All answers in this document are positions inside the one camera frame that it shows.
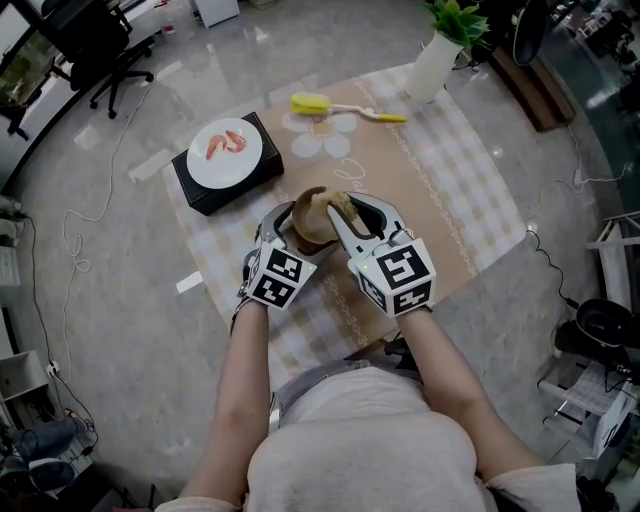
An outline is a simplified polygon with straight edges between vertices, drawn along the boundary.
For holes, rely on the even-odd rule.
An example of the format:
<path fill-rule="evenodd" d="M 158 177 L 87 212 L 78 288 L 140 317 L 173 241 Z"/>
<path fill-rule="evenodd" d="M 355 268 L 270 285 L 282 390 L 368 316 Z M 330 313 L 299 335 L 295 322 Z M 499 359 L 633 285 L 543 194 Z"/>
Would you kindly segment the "white water dispenser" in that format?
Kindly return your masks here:
<path fill-rule="evenodd" d="M 240 13 L 238 0 L 190 0 L 190 2 L 207 28 L 237 17 Z"/>

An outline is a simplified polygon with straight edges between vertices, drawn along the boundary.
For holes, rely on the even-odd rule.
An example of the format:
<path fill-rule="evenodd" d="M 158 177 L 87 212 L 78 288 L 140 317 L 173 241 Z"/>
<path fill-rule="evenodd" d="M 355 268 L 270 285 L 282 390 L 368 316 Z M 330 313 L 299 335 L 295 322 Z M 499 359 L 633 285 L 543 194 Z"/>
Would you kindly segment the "yellow sponge bottle brush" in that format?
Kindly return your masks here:
<path fill-rule="evenodd" d="M 291 96 L 291 111 L 309 116 L 329 116 L 338 113 L 357 113 L 365 118 L 389 123 L 404 123 L 402 115 L 376 113 L 371 107 L 333 103 L 327 96 L 311 93 L 294 93 Z"/>

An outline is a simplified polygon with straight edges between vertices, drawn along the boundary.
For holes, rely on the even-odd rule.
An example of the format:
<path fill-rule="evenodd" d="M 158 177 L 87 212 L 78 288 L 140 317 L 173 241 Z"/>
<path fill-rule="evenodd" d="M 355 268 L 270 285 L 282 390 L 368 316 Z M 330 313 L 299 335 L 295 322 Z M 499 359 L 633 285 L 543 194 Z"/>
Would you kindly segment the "white box black print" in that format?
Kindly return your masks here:
<path fill-rule="evenodd" d="M 609 409 L 599 417 L 593 440 L 595 458 L 599 458 L 609 446 L 634 404 L 634 398 L 622 391 L 616 396 Z"/>

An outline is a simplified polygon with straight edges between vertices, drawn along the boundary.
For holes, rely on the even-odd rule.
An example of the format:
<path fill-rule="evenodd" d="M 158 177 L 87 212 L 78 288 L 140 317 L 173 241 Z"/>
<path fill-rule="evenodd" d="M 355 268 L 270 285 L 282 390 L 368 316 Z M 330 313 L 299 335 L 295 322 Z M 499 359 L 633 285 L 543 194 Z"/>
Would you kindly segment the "black stove base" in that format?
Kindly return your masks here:
<path fill-rule="evenodd" d="M 600 344 L 584 334 L 574 321 L 562 323 L 554 335 L 555 348 L 561 352 L 596 360 L 604 366 L 631 367 L 626 350 L 621 347 L 609 347 Z"/>

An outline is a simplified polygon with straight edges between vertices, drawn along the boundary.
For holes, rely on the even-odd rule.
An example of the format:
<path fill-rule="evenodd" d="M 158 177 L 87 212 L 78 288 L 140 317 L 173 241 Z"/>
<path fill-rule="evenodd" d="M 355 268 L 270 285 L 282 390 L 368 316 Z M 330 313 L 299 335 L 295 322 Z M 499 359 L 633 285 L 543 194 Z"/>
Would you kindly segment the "white tall vase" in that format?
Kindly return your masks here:
<path fill-rule="evenodd" d="M 431 103 L 444 87 L 463 47 L 435 31 L 413 64 L 405 91 L 414 100 Z"/>

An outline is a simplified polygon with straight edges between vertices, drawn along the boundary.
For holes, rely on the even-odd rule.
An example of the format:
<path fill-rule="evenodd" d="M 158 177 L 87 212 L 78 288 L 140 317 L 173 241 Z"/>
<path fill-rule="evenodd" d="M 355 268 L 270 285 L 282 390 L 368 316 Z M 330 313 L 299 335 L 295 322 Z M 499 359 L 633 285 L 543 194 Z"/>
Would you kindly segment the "beige checked tablecloth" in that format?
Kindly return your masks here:
<path fill-rule="evenodd" d="M 513 249 L 525 226 L 479 136 L 446 91 L 428 104 L 404 89 L 398 66 L 325 89 L 329 99 L 405 116 L 384 123 L 357 113 L 297 115 L 286 104 L 258 113 L 281 154 L 284 174 L 210 216 L 192 209 L 173 165 L 169 198 L 204 283 L 224 320 L 237 305 L 245 255 L 259 223 L 276 206 L 313 187 L 375 196 L 392 204 L 421 238 L 436 271 L 434 304 Z M 359 289 L 349 255 L 336 250 L 284 310 L 270 312 L 273 387 L 382 339 L 393 327 Z"/>

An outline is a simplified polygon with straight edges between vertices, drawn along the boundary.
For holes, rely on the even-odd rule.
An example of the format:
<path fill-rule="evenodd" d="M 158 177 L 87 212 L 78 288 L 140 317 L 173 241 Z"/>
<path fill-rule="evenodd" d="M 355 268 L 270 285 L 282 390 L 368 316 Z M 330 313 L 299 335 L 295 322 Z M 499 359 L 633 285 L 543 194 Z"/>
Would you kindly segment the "person's left forearm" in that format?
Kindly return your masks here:
<path fill-rule="evenodd" d="M 215 407 L 215 424 L 260 443 L 268 433 L 269 318 L 265 305 L 248 301 L 237 312 Z"/>

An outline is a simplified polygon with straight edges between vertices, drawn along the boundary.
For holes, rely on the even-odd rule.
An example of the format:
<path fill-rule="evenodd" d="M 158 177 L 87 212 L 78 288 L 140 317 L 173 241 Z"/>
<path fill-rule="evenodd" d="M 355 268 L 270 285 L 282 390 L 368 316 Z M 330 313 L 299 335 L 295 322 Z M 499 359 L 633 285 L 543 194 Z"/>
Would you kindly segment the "tan scrubbing sponge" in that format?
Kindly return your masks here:
<path fill-rule="evenodd" d="M 348 194 L 343 191 L 324 190 L 311 197 L 310 209 L 318 217 L 328 220 L 328 206 L 340 210 L 349 221 L 358 217 L 358 211 Z"/>

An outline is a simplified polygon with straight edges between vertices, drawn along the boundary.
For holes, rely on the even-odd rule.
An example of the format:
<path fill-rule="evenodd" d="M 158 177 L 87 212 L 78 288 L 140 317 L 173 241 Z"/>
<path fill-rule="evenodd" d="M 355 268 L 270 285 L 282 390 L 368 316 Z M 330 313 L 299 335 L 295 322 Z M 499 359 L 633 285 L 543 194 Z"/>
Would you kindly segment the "black oval device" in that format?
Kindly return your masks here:
<path fill-rule="evenodd" d="M 545 35 L 547 15 L 547 0 L 527 0 L 512 15 L 512 58 L 516 65 L 528 66 L 536 58 Z"/>

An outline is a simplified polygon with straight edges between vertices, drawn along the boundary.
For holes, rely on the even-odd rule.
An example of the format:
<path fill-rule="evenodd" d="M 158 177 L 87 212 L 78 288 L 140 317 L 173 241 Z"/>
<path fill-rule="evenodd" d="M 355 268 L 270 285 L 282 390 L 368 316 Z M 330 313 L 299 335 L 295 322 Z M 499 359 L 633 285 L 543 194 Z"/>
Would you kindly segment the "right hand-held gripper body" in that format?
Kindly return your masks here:
<path fill-rule="evenodd" d="M 423 240 L 408 229 L 350 258 L 348 268 L 360 291 L 389 318 L 434 305 L 435 267 Z"/>

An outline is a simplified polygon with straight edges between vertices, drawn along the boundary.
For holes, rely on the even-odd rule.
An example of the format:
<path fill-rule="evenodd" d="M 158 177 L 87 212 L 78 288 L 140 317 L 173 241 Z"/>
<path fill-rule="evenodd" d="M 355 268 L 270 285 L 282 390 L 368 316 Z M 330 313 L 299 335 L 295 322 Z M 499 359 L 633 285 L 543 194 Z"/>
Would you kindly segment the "green leafy plant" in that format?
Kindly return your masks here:
<path fill-rule="evenodd" d="M 467 51 L 488 47 L 484 36 L 490 26 L 488 18 L 477 13 L 478 4 L 461 7 L 457 0 L 427 0 L 425 7 L 434 17 L 434 30 L 449 41 Z"/>

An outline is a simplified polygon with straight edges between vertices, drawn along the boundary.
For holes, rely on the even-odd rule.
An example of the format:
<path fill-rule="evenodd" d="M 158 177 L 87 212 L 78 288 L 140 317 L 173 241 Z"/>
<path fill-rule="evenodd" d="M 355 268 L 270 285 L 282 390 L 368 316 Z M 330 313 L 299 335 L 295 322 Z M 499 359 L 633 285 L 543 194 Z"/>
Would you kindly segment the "white frame checked cloth rack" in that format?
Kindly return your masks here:
<path fill-rule="evenodd" d="M 629 381 L 607 371 L 601 364 L 578 362 L 575 367 L 568 373 L 562 373 L 555 367 L 538 381 L 537 389 L 557 401 L 556 407 L 543 418 L 542 424 L 551 431 L 565 435 L 582 457 L 597 459 L 593 456 L 593 440 L 599 417 L 622 391 L 635 400 L 627 416 L 636 410 L 637 398 L 632 394 Z"/>

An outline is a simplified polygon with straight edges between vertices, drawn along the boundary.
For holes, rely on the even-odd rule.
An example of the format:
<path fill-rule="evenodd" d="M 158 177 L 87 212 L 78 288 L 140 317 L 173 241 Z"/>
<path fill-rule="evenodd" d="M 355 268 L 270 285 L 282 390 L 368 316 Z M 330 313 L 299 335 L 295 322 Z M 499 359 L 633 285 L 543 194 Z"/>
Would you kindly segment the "brown bowl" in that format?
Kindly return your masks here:
<path fill-rule="evenodd" d="M 312 195 L 324 190 L 333 189 L 327 189 L 326 187 L 320 186 L 306 190 L 297 198 L 295 207 L 292 211 L 292 222 L 297 233 L 307 242 L 315 244 L 324 244 L 338 240 L 330 219 L 326 220 L 320 218 L 310 209 Z"/>

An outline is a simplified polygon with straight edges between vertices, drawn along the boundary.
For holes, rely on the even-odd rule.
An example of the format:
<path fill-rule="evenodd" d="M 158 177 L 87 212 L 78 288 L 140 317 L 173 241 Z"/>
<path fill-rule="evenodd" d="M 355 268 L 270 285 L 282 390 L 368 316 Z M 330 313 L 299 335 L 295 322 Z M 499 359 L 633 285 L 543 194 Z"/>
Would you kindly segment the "black framed window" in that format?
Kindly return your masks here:
<path fill-rule="evenodd" d="M 21 124 L 52 78 L 69 81 L 62 54 L 10 1 L 0 0 L 0 116 L 9 136 L 28 141 Z"/>

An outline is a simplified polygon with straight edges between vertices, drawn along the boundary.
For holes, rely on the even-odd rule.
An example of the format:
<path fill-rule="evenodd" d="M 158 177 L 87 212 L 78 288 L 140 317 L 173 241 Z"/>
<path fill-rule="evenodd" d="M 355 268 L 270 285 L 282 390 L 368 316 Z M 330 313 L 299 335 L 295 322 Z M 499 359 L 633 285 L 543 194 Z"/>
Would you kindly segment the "white round plate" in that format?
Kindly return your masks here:
<path fill-rule="evenodd" d="M 206 151 L 213 135 L 225 136 L 234 131 L 246 139 L 246 148 L 240 153 L 223 151 L 219 146 L 211 160 Z M 262 153 L 262 140 L 257 130 L 240 118 L 223 118 L 202 128 L 188 149 L 188 169 L 198 184 L 210 189 L 228 188 L 246 178 L 257 167 Z"/>

